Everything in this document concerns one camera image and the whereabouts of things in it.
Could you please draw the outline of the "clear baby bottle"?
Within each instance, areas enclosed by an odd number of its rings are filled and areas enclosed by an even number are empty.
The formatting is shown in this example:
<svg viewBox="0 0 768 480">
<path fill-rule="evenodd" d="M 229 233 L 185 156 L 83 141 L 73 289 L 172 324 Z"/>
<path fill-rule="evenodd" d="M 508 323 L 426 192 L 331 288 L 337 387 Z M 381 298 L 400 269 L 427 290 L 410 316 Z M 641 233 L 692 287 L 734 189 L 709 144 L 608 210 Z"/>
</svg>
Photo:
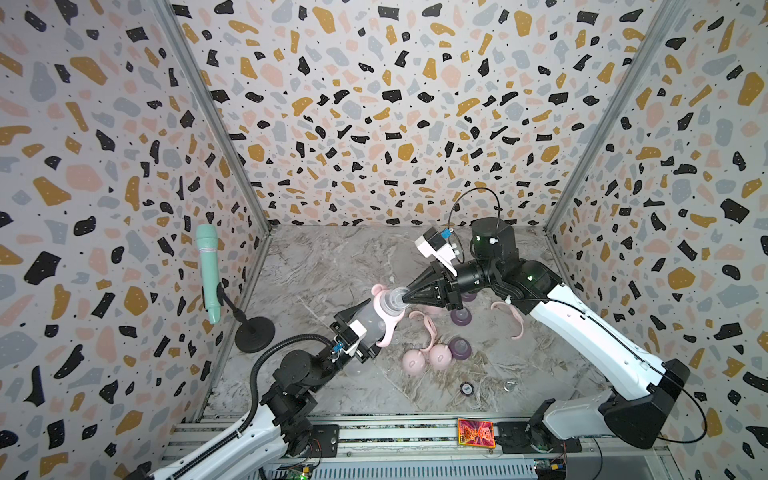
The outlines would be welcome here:
<svg viewBox="0 0 768 480">
<path fill-rule="evenodd" d="M 365 341 L 369 346 L 375 345 L 386 348 L 390 345 L 398 323 L 405 316 L 408 304 L 398 304 L 392 301 L 391 293 L 396 288 L 375 284 L 371 288 L 371 300 L 356 314 L 368 329 Z"/>
</svg>

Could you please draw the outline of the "clear straw disc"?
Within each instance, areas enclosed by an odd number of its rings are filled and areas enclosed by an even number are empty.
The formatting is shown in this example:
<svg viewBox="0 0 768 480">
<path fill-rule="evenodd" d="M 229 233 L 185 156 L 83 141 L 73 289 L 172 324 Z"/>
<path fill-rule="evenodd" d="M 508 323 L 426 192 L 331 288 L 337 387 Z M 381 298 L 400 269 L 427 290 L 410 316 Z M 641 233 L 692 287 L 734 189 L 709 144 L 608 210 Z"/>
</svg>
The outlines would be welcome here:
<svg viewBox="0 0 768 480">
<path fill-rule="evenodd" d="M 407 287 L 398 287 L 391 293 L 392 301 L 398 304 L 408 304 L 407 295 L 409 289 Z"/>
</svg>

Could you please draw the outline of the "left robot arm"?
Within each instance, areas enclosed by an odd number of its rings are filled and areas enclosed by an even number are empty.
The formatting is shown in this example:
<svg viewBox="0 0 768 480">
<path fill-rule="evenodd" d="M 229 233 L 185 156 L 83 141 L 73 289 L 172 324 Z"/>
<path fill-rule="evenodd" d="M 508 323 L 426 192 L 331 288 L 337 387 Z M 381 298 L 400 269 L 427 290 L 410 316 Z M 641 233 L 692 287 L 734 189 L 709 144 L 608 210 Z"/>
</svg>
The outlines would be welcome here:
<svg viewBox="0 0 768 480">
<path fill-rule="evenodd" d="M 152 473 L 139 467 L 129 479 L 225 479 L 248 468 L 260 468 L 284 455 L 298 455 L 310 441 L 309 413 L 316 407 L 313 394 L 332 380 L 355 357 L 365 336 L 383 324 L 362 321 L 360 312 L 349 308 L 335 315 L 332 339 L 316 333 L 288 337 L 268 348 L 253 365 L 250 375 L 251 406 L 243 417 L 182 459 Z M 269 390 L 258 391 L 258 376 L 267 360 L 280 351 L 303 342 L 318 342 L 317 354 L 305 350 L 287 353 L 273 373 Z"/>
</svg>

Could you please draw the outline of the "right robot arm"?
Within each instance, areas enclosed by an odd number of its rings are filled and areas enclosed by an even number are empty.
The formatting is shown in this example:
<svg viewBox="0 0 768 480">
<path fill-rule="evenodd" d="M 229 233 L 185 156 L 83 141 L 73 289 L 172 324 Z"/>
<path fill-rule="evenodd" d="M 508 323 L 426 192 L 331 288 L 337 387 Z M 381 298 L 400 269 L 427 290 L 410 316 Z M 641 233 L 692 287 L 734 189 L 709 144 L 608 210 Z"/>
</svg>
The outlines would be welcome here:
<svg viewBox="0 0 768 480">
<path fill-rule="evenodd" d="M 550 452 L 565 440 L 613 436 L 649 449 L 690 377 L 678 360 L 643 350 L 584 304 L 552 269 L 519 254 L 513 227 L 495 217 L 471 225 L 470 259 L 456 263 L 451 229 L 429 228 L 415 241 L 431 264 L 405 294 L 410 305 L 459 310 L 466 294 L 491 290 L 502 307 L 547 326 L 566 340 L 608 380 L 592 397 L 544 401 L 516 444 Z"/>
</svg>

